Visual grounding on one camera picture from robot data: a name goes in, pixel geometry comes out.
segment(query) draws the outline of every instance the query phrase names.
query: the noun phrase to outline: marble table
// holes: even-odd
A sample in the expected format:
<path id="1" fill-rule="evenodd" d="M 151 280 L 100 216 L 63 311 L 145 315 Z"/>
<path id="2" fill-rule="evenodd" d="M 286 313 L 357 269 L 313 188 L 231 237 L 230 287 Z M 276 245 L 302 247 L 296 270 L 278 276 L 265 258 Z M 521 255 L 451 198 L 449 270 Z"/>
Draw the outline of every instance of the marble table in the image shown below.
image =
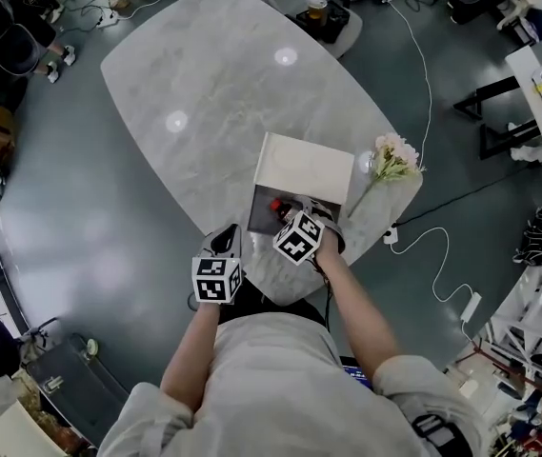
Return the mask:
<path id="1" fill-rule="evenodd" d="M 242 226 L 255 285 L 281 305 L 322 285 L 308 264 L 294 266 L 246 225 L 266 131 L 355 155 L 343 212 L 365 190 L 357 158 L 393 127 L 338 61 L 261 0 L 179 0 L 112 50 L 101 70 L 137 146 L 194 224 L 205 234 Z M 420 174 L 377 183 L 351 218 L 342 214 L 349 263 L 421 183 Z"/>

